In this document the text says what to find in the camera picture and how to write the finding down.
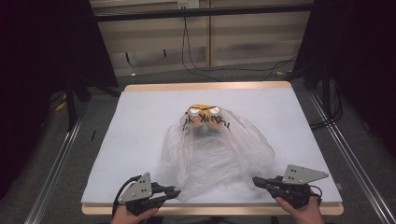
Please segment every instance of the hand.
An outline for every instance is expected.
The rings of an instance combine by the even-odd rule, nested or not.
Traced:
[[[286,212],[290,213],[298,224],[324,224],[323,217],[319,210],[318,200],[315,196],[309,198],[308,205],[294,209],[288,202],[280,197],[275,200]]]
[[[119,205],[116,214],[113,217],[113,220],[111,220],[111,224],[138,224],[145,219],[149,219],[157,212],[158,208],[150,208],[146,212],[136,217],[134,214],[126,209],[125,205]]]

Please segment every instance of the black cable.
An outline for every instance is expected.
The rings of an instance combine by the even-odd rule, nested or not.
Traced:
[[[216,72],[216,71],[251,71],[251,72],[266,72],[266,71],[270,71],[270,73],[269,73],[266,77],[264,77],[263,79],[260,79],[260,81],[264,81],[265,79],[267,79],[268,77],[270,77],[270,76],[272,75],[272,73],[274,72],[275,69],[277,69],[277,68],[279,68],[279,67],[285,65],[286,63],[294,62],[294,59],[296,58],[296,56],[294,56],[294,57],[292,57],[292,58],[290,58],[290,59],[288,59],[288,60],[286,60],[286,61],[278,62],[278,63],[276,63],[274,66],[272,66],[271,68],[266,68],[266,69],[251,69],[251,68],[214,68],[214,69],[202,69],[202,68],[199,68],[199,67],[197,67],[197,66],[195,65],[195,63],[193,62],[192,57],[191,57],[191,46],[190,46],[189,29],[188,29],[188,27],[187,27],[187,20],[186,20],[186,18],[184,18],[183,46],[182,46],[182,51],[181,51],[181,61],[182,61],[182,63],[183,63],[183,66],[184,66],[190,73],[192,73],[192,74],[194,74],[194,75],[203,76],[203,77],[208,77],[208,78],[211,78],[211,79],[213,79],[213,80],[215,80],[215,81],[218,81],[218,82],[222,82],[222,80],[219,80],[219,79],[216,79],[216,78],[214,78],[214,77],[210,77],[210,76],[207,76],[207,75],[204,75],[204,74],[194,73],[194,72],[192,72],[192,71],[186,66],[186,64],[184,63],[184,46],[185,46],[184,39],[185,39],[186,36],[187,36],[187,44],[188,44],[189,57],[190,57],[191,64],[192,64],[192,66],[193,66],[195,69],[197,69],[197,70],[199,70],[199,71],[201,71],[201,72]]]
[[[111,216],[114,217],[114,215],[116,215],[116,211],[117,211],[117,207],[120,205],[119,203],[119,197],[122,194],[122,191],[126,188],[126,186],[128,186],[130,183],[132,183],[134,181],[135,177],[130,178],[129,180],[127,180],[122,187],[120,188],[119,192],[117,193],[116,199],[114,199],[114,203],[113,203],[113,209],[111,212]]]
[[[318,189],[319,190],[319,192],[320,192],[320,194],[317,194],[320,198],[321,198],[321,196],[322,196],[322,191],[321,191],[321,189],[319,188],[319,187],[317,187],[317,186],[313,186],[313,185],[310,185],[309,186],[309,188],[314,188],[314,189]]]
[[[312,69],[317,64],[318,64],[318,61],[312,61],[312,62],[304,65],[303,67],[294,69],[293,72],[291,72],[288,76],[284,77],[282,80],[290,82],[295,78],[302,77],[302,76],[304,76],[304,74],[309,72],[309,69]]]
[[[342,104],[342,100],[341,100],[341,94],[340,94],[339,88],[337,86],[335,87],[335,92],[334,92],[334,96],[332,98],[332,102],[334,104],[334,113],[331,112],[331,114],[329,115],[330,117],[326,120],[317,122],[316,120],[322,119],[322,118],[318,118],[318,119],[315,119],[314,121],[312,121],[309,124],[309,126],[311,127],[311,130],[316,130],[319,128],[326,127],[332,123],[335,123],[337,120],[339,120],[343,116],[344,109],[343,109],[343,104]]]

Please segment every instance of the metal rail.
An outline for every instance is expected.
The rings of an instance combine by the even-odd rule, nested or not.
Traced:
[[[64,139],[64,143],[61,147],[61,150],[58,153],[58,157],[53,163],[52,168],[49,172],[49,176],[41,188],[40,193],[38,194],[37,198],[35,199],[35,203],[33,204],[32,209],[29,212],[25,220],[25,224],[38,224],[41,221],[41,218],[44,215],[44,212],[47,208],[47,205],[50,201],[50,196],[55,189],[56,182],[59,179],[62,169],[64,168],[64,163],[66,161],[67,155],[72,147],[76,136],[78,134],[79,127],[81,125],[82,118],[84,117],[88,108],[88,103],[83,104],[82,112],[73,127],[73,129],[67,133],[66,138]]]
[[[184,18],[184,17],[203,17],[203,16],[224,16],[224,15],[241,15],[241,14],[261,14],[261,13],[278,13],[278,12],[298,12],[311,11],[314,8],[335,7],[337,4],[294,4],[294,5],[274,5],[264,7],[210,7],[196,9],[176,9],[148,12],[133,13],[104,13],[95,14],[93,18],[78,18],[96,21],[136,21],[150,19],[166,18]]]
[[[320,98],[317,94],[310,93],[311,100],[315,105],[315,108],[319,112],[322,119],[329,120],[327,118],[326,112],[322,108],[323,103],[320,101]],[[373,182],[371,181],[370,177],[366,174],[363,167],[359,163],[358,159],[356,158],[355,154],[353,153],[352,148],[347,143],[345,137],[341,134],[340,130],[338,129],[337,125],[333,122],[327,126],[332,138],[334,139],[335,143],[337,144],[338,148],[340,149],[341,153],[346,160],[350,170],[352,171],[353,175],[356,177],[358,183],[361,185],[363,192],[365,193],[367,199],[371,203],[372,207],[376,211],[379,219],[382,223],[396,223],[396,219],[394,215],[391,213],[386,201],[382,197],[381,193],[375,187]]]

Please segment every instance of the gray carpet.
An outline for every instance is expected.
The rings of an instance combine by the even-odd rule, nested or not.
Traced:
[[[267,64],[242,64],[239,67],[268,68]],[[289,70],[292,64],[282,67]],[[221,81],[261,80],[268,72],[217,71],[205,73]],[[278,80],[283,76],[272,75],[267,80]],[[140,83],[176,83],[215,81],[207,77],[192,75],[188,71],[167,72],[136,77],[119,78],[120,91],[126,85]],[[314,108],[303,81],[291,82],[308,121],[315,120],[319,113]],[[108,223],[109,216],[85,216],[81,213],[80,199],[87,183],[92,165],[100,149],[108,125],[115,112],[118,98],[111,97],[97,89],[90,89],[92,100],[88,103],[77,138],[71,147],[64,168],[49,200],[40,223]],[[343,98],[344,116],[337,121],[346,140],[351,145],[361,165],[386,199],[392,211],[396,210],[396,159],[384,149],[380,139],[364,129],[363,120]],[[51,111],[41,134],[34,156],[24,172],[14,181],[7,196],[0,202],[0,223],[23,223],[35,197],[43,186],[53,162],[62,146],[67,129],[67,111]],[[359,183],[349,169],[344,157],[326,128],[313,131],[323,157],[334,181],[342,183],[340,189],[345,212],[339,217],[326,217],[335,223],[380,223],[375,210],[367,200]],[[280,223],[292,223],[290,217],[280,217]]]

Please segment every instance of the clear plastic bag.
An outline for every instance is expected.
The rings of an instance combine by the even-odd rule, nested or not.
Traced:
[[[183,201],[236,176],[253,188],[251,177],[265,177],[274,157],[265,136],[246,119],[217,106],[192,105],[169,128],[162,163],[174,169]]]

